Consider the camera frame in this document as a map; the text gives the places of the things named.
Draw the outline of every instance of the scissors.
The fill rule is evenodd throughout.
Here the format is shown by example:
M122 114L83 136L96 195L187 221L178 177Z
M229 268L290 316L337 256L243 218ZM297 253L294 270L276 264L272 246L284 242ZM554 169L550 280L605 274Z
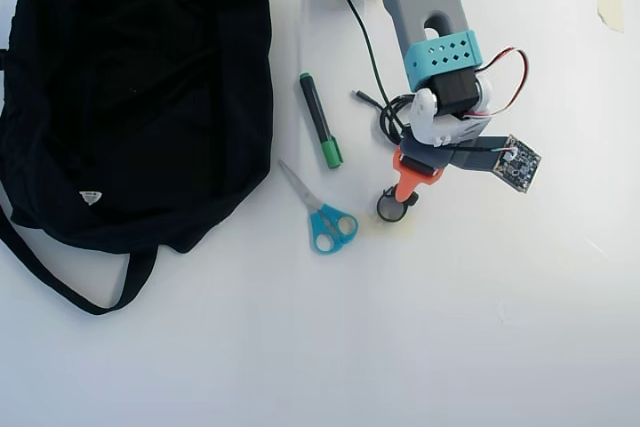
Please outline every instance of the scissors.
M358 233L358 221L353 215L340 212L318 200L282 160L280 167L309 209L311 235L316 252L323 255L335 254L342 250L345 244L355 239Z

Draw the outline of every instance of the red and white wire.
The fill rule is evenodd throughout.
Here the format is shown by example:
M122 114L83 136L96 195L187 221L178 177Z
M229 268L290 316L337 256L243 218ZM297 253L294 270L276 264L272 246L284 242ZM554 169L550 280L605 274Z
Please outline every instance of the red and white wire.
M471 112L471 113L465 114L466 118L477 119L477 118L482 118L482 117L493 117L493 116L496 116L496 115L501 114L502 112L508 110L516 102L516 100L518 100L518 97L520 97L520 94L522 93L522 89L524 89L524 86L526 85L527 80L529 79L529 58L527 57L527 54L523 50L516 49L515 47L507 47L502 52L500 52L498 55L496 55L491 60L491 62L489 62L487 65L477 69L476 73L480 73L480 72L484 72L486 70L489 70L499 60L502 60L503 58L505 58L506 56L508 56L509 54L511 54L513 52L516 52L516 53L520 54L520 56L522 57L522 62L524 63L524 70L523 70L523 73L522 73L522 80L520 81L520 85L518 86L518 89L516 90L515 94L513 94L513 97L511 98L509 103L505 107L503 107L503 108L501 108L499 110L496 110L495 112L491 112L489 114L480 114L480 113L475 113L475 112Z

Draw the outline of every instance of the black cable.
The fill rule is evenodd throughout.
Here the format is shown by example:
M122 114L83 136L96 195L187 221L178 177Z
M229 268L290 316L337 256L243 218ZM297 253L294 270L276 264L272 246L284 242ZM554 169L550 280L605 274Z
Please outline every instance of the black cable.
M364 41L367 44L367 50L369 51L369 57L371 59L371 66L373 67L373 74L376 78L378 88L380 89L380 94L382 95L382 99L385 103L385 107L381 109L382 113L380 116L380 127L382 128L382 131L385 132L385 135L387 135L388 132L389 135L387 135L387 138L389 138L391 142L397 145L400 143L401 132L404 129L404 125L398 117L398 111L396 111L396 109L392 106L392 102L389 102L389 97L387 96L384 86L382 85L382 79L380 78L380 72L378 71L378 63L376 62L376 57L373 53L373 47L371 46L371 40L369 39L367 28L365 27L364 22L362 21L362 18L358 13L358 10L353 5L353 2L351 0L346 1L347 4L349 4L351 12L353 12L353 15L358 21L360 29L362 30L362 33L364 35Z
M372 105L380 111L380 130L382 130L382 133L387 139L389 139L390 142L396 145L400 144L400 141L402 140L402 130L404 130L404 125L401 123L402 130L398 131L387 112L393 112L394 116L399 117L398 114L400 113L400 111L413 102L413 98L415 97L415 95L400 95L389 103L388 108L385 108L378 101L371 98L361 90L354 92L354 94L359 99L365 101L366 103Z

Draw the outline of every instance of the circuit board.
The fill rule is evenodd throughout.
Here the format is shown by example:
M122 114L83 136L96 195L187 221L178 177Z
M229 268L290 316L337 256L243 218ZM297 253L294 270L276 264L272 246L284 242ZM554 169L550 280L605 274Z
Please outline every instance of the circuit board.
M526 194L540 167L542 157L510 135L505 148L514 147L518 149L515 158L513 158L514 151L502 153L493 168L493 173L518 192Z

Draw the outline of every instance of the bag strap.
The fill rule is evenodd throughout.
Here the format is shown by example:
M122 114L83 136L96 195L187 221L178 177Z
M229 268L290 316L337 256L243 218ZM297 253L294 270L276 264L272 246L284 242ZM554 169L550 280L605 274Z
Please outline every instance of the bag strap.
M115 310L120 310L131 303L133 299L140 293L142 287L149 279L153 266L156 262L158 249L150 249L144 252L136 252L131 254L129 265L127 266L127 275L122 289L120 300L110 308L99 307L80 294L75 292L69 286L58 280L41 262L38 260L33 251L26 242L20 237L18 232L13 228L6 214L0 208L0 239L9 247L11 252L44 284L51 287L65 299L76 307L93 315L103 315Z

